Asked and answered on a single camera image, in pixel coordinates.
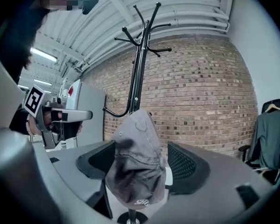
red brick wall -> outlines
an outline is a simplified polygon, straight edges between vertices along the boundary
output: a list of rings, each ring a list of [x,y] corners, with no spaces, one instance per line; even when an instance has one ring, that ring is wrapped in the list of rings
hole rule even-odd
[[[249,144],[257,117],[250,74],[234,45],[220,36],[172,36],[155,48],[172,47],[161,58],[149,53],[141,107],[152,113],[162,150],[167,141],[199,146],[239,157]],[[107,94],[115,113],[126,108],[134,51],[115,56],[91,70],[85,81]],[[123,118],[105,114],[105,139]]]

gray baseball cap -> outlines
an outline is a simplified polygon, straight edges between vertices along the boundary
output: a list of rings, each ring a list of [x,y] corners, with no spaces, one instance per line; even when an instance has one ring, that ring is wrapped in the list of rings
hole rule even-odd
[[[164,198],[166,159],[154,122],[144,109],[132,113],[113,135],[115,160],[106,185],[127,208],[139,210]]]

white wall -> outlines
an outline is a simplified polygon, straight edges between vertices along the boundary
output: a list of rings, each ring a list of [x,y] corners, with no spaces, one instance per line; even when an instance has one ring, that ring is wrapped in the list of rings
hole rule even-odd
[[[258,110],[280,98],[280,32],[257,0],[233,0],[228,36],[242,55],[255,87]]]

gray jacket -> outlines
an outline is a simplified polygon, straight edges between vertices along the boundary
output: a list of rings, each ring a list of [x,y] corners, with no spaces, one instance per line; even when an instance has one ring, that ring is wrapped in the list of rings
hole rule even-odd
[[[264,112],[257,117],[248,158],[259,158],[262,168],[280,167],[280,110]]]

black stand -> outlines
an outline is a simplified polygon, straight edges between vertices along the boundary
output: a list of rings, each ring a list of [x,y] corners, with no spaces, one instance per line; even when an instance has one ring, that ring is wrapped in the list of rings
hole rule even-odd
[[[107,113],[111,114],[114,117],[118,117],[118,118],[123,117],[128,112],[132,113],[132,112],[137,111],[140,108],[143,74],[144,74],[145,59],[146,59],[147,52],[151,51],[151,52],[155,53],[158,57],[160,57],[158,52],[172,50],[170,47],[165,48],[165,49],[158,49],[158,50],[154,50],[149,47],[150,35],[154,29],[160,28],[160,27],[165,27],[165,26],[171,26],[171,24],[168,23],[168,24],[162,24],[162,25],[152,27],[155,16],[156,16],[160,6],[161,6],[161,3],[158,2],[156,4],[156,8],[154,10],[151,20],[150,21],[147,20],[146,22],[144,22],[144,19],[141,15],[140,11],[138,10],[137,6],[136,5],[133,6],[136,9],[139,17],[141,18],[142,25],[143,25],[142,32],[136,37],[136,38],[139,38],[141,36],[140,43],[137,43],[132,38],[130,33],[127,31],[126,27],[123,27],[122,31],[126,34],[128,39],[121,39],[121,38],[115,37],[115,40],[130,42],[130,43],[134,44],[137,47],[137,51],[136,51],[136,55],[135,55],[135,60],[133,61],[134,66],[133,66],[133,71],[132,71],[132,80],[131,80],[130,91],[129,91],[129,96],[128,96],[127,105],[126,105],[126,111],[123,114],[115,114],[112,111],[108,110],[106,107],[103,108],[104,111],[106,111]]]
[[[117,219],[117,223],[120,224],[142,224],[145,223],[148,218],[141,212],[129,209],[129,212],[125,212]]]

